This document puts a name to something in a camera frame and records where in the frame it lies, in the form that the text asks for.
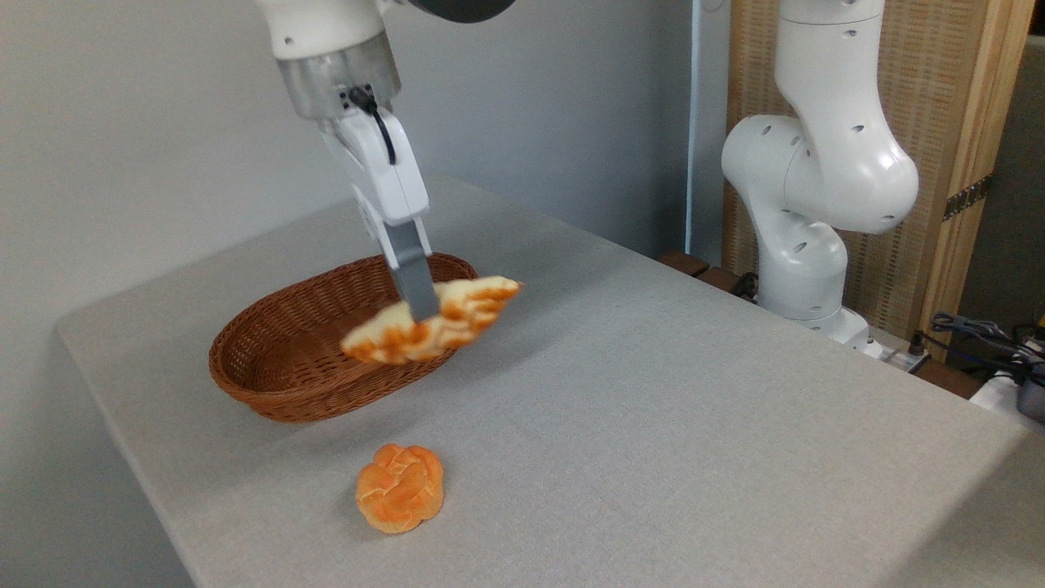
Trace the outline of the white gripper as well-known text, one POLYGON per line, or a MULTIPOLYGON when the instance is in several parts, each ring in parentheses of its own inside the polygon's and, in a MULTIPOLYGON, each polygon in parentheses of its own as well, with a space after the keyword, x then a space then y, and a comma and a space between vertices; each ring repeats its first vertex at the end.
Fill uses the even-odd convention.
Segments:
POLYGON ((318 130, 343 165, 370 237, 380 245, 400 301, 415 323, 439 313, 429 272, 428 235, 418 219, 429 211, 429 194, 407 131, 380 105, 374 117, 358 108, 322 119, 318 130))

